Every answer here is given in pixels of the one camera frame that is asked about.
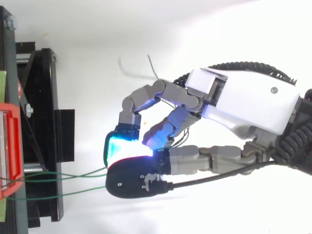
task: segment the white backdrop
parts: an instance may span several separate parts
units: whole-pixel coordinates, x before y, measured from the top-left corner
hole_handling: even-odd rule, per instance
[[[0,4],[18,18],[17,41],[36,41],[38,49],[50,47],[58,54],[59,107],[76,110],[75,162],[63,164],[65,173],[103,167],[104,140],[117,124],[122,100],[153,83],[147,54],[168,80],[194,68],[243,60],[268,63],[298,79],[301,95],[312,87],[312,6],[307,0]],[[143,130],[169,112],[164,104],[145,111]],[[187,144],[243,146],[208,120],[191,127]],[[105,178],[67,180],[63,191],[104,184]],[[42,218],[41,227],[30,233],[308,234],[311,187],[312,176],[276,166],[146,199],[119,199],[102,189],[65,197],[64,218],[58,223]]]

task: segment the black cable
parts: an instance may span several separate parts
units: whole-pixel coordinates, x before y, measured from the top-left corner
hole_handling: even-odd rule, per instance
[[[155,70],[154,70],[154,67],[153,67],[153,64],[152,64],[150,55],[147,55],[147,58],[148,58],[148,60],[149,60],[149,62],[150,62],[151,68],[152,68],[152,70],[153,70],[153,73],[154,73],[156,79],[159,79],[158,76],[157,76],[157,74],[156,74],[156,72],[155,72]]]
[[[272,158],[280,164],[292,166],[296,163],[305,164],[306,149],[312,144],[312,120],[302,124],[278,143]]]
[[[173,188],[176,189],[176,188],[186,187],[186,186],[190,186],[190,185],[202,184],[202,183],[207,183],[207,182],[211,182],[211,181],[215,181],[215,180],[219,180],[219,179],[224,179],[224,178],[227,178],[230,176],[235,176],[237,174],[244,173],[246,171],[259,169],[261,167],[266,167],[266,166],[270,166],[270,165],[277,165],[277,162],[276,161],[260,162],[260,163],[254,164],[254,165],[243,167],[243,168],[240,168],[240,169],[237,169],[237,170],[234,170],[231,172],[223,173],[220,175],[215,175],[215,176],[211,176],[211,177],[207,177],[207,178],[203,178],[203,179],[196,179],[196,180],[191,180],[191,181],[173,184]]]

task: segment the robotic hand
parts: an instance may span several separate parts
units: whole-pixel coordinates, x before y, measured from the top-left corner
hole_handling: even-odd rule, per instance
[[[178,187],[209,182],[236,174],[248,175],[267,165],[287,165],[312,175],[312,91],[301,98],[296,81],[263,63],[223,63],[192,70],[170,83],[158,79],[135,90],[122,103],[115,131],[105,141],[107,190],[117,197],[138,198],[166,193]],[[140,111],[160,100],[177,107],[138,142]],[[241,139],[235,146],[172,147],[186,128],[207,118],[221,123]],[[127,144],[124,157],[111,164],[116,151]],[[162,175],[190,175],[200,171],[220,174],[173,184]]]

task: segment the black coiled cable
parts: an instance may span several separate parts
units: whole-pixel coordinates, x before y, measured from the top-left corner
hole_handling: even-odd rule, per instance
[[[296,84],[296,80],[291,79],[288,75],[283,73],[280,70],[277,70],[275,67],[270,65],[259,63],[259,62],[227,62],[222,64],[217,64],[210,66],[209,68],[216,70],[228,70],[228,71],[253,71],[259,72],[270,77],[285,81],[287,83]],[[174,84],[177,84],[185,88],[185,83],[190,73],[187,73],[174,81]]]
[[[272,158],[280,164],[295,165],[297,162],[305,164],[305,152],[312,144],[312,120],[290,133],[276,147]]]

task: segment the screw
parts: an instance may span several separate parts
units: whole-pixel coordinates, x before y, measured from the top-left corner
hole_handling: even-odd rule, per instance
[[[52,54],[52,62],[56,63],[58,61],[58,55]]]
[[[273,87],[271,89],[271,93],[276,94],[278,92],[278,89],[276,87]]]
[[[28,118],[31,117],[31,114],[34,112],[34,109],[31,107],[31,105],[29,103],[26,104],[25,106],[25,113],[26,113],[26,116]]]
[[[5,19],[5,27],[9,30],[16,30],[18,27],[18,20],[16,19],[15,16],[8,16]]]

